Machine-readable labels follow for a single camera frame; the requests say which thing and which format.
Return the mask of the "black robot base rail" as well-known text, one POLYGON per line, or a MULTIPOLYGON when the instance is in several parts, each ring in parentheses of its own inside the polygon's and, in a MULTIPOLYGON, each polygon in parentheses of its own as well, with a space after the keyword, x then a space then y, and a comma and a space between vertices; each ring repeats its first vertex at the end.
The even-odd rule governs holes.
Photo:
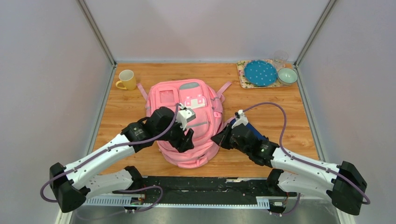
POLYGON ((129 190, 139 191, 148 204, 253 205, 258 196, 285 200, 296 197, 269 187, 265 178, 147 176, 135 181, 129 190))

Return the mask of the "pink student backpack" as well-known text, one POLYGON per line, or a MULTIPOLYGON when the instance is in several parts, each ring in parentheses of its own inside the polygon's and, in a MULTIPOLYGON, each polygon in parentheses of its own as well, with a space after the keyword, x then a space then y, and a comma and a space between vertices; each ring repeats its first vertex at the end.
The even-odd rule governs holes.
POLYGON ((160 82, 146 92, 141 84, 137 88, 146 100, 146 115, 150 116, 161 106, 175 110, 181 103, 195 112, 196 117, 187 122, 186 129, 193 130, 193 149, 180 153, 166 141, 158 141, 158 147, 166 161, 180 168, 198 168, 205 165, 219 151, 219 146, 212 141, 212 136, 224 128, 223 106, 224 91, 231 85, 226 82, 215 91, 199 79, 184 79, 160 82))

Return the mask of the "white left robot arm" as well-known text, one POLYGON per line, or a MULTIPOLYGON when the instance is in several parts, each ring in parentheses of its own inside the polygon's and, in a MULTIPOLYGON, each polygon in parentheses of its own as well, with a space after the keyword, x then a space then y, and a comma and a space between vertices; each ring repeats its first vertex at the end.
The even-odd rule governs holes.
POLYGON ((149 117, 130 123, 98 150, 67 165, 53 164, 49 180, 40 189, 40 196, 57 203, 63 213, 76 210, 89 198, 113 191, 136 194, 143 182, 134 167, 109 175, 101 172, 119 160, 150 147, 155 141, 167 141, 178 152, 193 149, 194 131, 187 124, 195 112, 177 103, 175 111, 160 107, 149 117))

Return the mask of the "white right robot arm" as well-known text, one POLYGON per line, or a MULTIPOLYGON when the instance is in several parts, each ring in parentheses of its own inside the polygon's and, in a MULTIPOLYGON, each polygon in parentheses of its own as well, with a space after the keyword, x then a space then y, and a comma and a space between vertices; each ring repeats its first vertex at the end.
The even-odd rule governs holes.
POLYGON ((368 201, 363 193, 367 182, 357 168, 347 162, 321 162, 282 149, 268 138, 258 137, 245 125, 228 124, 212 140, 224 149, 237 149, 260 166, 272 168, 266 180, 271 195, 301 193, 328 200, 337 209, 357 216, 368 201))

